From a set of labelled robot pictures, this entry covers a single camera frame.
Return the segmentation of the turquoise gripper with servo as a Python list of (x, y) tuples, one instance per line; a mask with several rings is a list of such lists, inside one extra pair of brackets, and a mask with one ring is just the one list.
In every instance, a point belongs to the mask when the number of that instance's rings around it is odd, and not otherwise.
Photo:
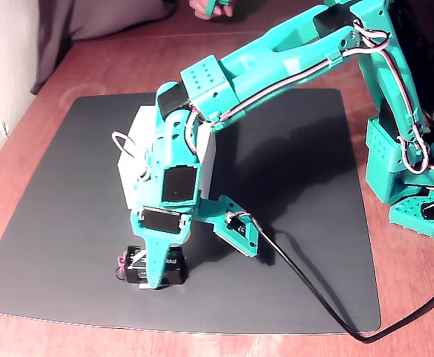
[(196, 215), (196, 205), (157, 207), (137, 202), (132, 206), (131, 226), (145, 241), (147, 282), (152, 289), (160, 286), (169, 248), (189, 239)]

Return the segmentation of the person's hand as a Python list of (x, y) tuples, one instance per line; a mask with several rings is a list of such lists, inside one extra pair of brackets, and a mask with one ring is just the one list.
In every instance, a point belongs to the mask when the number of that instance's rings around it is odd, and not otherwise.
[(215, 7), (212, 14), (206, 14), (208, 1), (206, 0), (190, 0), (189, 6), (194, 11), (194, 15), (199, 19), (210, 20), (218, 17), (233, 17), (235, 1), (230, 1), (228, 5), (223, 7)]

